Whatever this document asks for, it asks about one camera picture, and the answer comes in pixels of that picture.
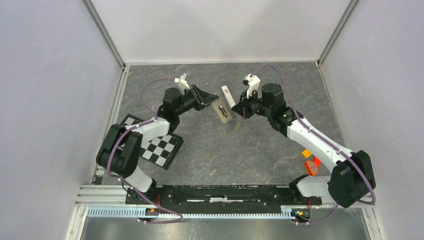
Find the white black remote control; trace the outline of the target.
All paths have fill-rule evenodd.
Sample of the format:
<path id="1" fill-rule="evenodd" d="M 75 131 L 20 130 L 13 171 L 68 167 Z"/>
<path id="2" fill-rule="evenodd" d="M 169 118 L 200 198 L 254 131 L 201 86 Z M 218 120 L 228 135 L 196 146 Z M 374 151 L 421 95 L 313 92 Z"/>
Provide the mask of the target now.
<path id="1" fill-rule="evenodd" d="M 236 102 L 234 101 L 234 98 L 233 98 L 228 86 L 227 85 L 221 86 L 221 90 L 222 90 L 222 93 L 223 93 L 227 103 L 228 103 L 228 106 L 230 108 L 234 107 L 236 105 Z"/>

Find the beige remote battery cover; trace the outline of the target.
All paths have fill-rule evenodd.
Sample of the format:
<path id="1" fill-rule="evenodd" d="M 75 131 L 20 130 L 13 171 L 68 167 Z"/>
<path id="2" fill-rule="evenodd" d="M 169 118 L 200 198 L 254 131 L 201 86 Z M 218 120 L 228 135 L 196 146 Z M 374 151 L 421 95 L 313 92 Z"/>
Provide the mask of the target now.
<path id="1" fill-rule="evenodd" d="M 242 123 L 240 122 L 240 121 L 236 121 L 236 123 L 235 123 L 235 125 L 234 125 L 234 127 L 233 127 L 233 132 L 234 133 L 237 133 L 239 130 L 240 130 L 240 128 L 241 128 L 241 125 L 242 125 Z"/>

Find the white remote with buttons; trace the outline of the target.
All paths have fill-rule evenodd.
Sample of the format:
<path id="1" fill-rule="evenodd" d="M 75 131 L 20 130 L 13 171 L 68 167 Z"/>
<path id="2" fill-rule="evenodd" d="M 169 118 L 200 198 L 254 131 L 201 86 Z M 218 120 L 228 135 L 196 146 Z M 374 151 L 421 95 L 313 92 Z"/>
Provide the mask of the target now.
<path id="1" fill-rule="evenodd" d="M 233 119 L 231 111 L 228 109 L 227 105 L 221 100 L 217 99 L 211 103 L 217 117 L 223 123 L 229 123 Z"/>

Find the battery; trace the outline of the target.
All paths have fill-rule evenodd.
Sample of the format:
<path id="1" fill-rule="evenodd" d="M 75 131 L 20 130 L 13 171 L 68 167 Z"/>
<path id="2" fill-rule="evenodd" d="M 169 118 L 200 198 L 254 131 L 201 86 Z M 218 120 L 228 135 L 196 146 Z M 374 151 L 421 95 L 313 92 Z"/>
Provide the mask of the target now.
<path id="1" fill-rule="evenodd" d="M 226 119 L 229 115 L 228 115 L 228 112 L 226 111 L 226 109 L 224 108 L 224 106 L 219 105 L 218 108 L 219 108 L 222 116 L 224 117 L 224 119 Z"/>

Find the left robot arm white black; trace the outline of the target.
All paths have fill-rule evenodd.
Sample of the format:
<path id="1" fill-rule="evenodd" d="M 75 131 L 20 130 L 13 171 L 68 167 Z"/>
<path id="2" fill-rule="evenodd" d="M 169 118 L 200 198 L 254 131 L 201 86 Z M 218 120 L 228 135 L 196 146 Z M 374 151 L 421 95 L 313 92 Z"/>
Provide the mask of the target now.
<path id="1" fill-rule="evenodd" d="M 168 88 L 152 119 L 133 125 L 115 123 L 108 129 L 95 158 L 97 165 L 138 190 L 137 196 L 145 204 L 153 203 L 157 198 L 155 181 L 138 166 L 142 144 L 172 133 L 180 123 L 180 115 L 191 109 L 201 111 L 218 99 L 218 95 L 195 85 L 185 90 Z"/>

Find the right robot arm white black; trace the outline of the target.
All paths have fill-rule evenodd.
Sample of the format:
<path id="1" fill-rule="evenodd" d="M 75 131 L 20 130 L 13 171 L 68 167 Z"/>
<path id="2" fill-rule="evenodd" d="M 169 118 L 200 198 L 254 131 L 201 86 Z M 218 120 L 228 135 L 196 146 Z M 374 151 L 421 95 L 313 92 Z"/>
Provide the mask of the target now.
<path id="1" fill-rule="evenodd" d="M 354 152 L 327 137 L 301 113 L 287 106 L 281 85 L 267 83 L 258 95 L 258 83 L 243 80 L 247 90 L 232 110 L 244 119 L 253 115 L 267 118 L 270 126 L 286 138 L 300 144 L 317 157 L 330 171 L 329 177 L 303 176 L 294 180 L 289 199 L 302 204 L 309 197 L 332 198 L 339 206 L 376 202 L 376 181 L 370 156 L 363 150 Z"/>

